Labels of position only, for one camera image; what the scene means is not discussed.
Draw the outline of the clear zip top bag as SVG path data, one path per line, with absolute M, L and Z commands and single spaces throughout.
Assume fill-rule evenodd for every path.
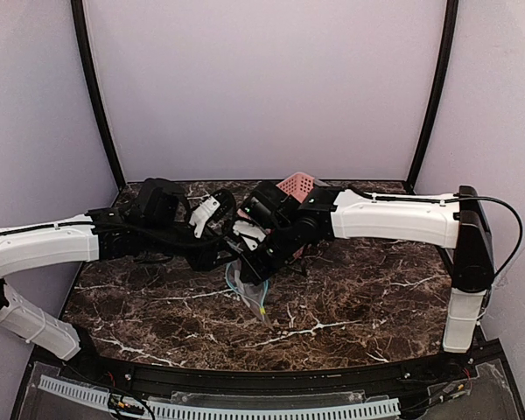
M 240 300 L 255 314 L 266 327 L 273 325 L 266 312 L 265 299 L 270 289 L 270 278 L 259 284 L 246 283 L 242 280 L 241 268 L 244 263 L 237 257 L 226 266 L 225 280 L 228 288 L 239 296 Z

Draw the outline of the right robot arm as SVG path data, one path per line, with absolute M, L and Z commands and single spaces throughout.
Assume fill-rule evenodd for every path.
M 442 348 L 464 354 L 501 273 L 494 266 L 484 197 L 468 185 L 433 196 L 363 192 L 316 182 L 298 172 L 261 182 L 241 204 L 234 225 L 246 248 L 231 267 L 238 284 L 262 284 L 305 246 L 320 241 L 379 238 L 423 242 L 452 252 L 451 295 Z

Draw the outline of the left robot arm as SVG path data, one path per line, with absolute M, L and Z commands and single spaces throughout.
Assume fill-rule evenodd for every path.
M 0 228 L 0 326 L 62 361 L 92 353 L 85 331 L 23 298 L 5 278 L 62 263 L 90 263 L 125 256 L 188 256 L 199 270 L 217 266 L 229 230 L 204 235 L 210 221 L 236 209 L 233 194 L 211 193 L 191 206 L 184 189 L 167 179 L 146 179 L 126 204 L 90 210 L 64 220 Z

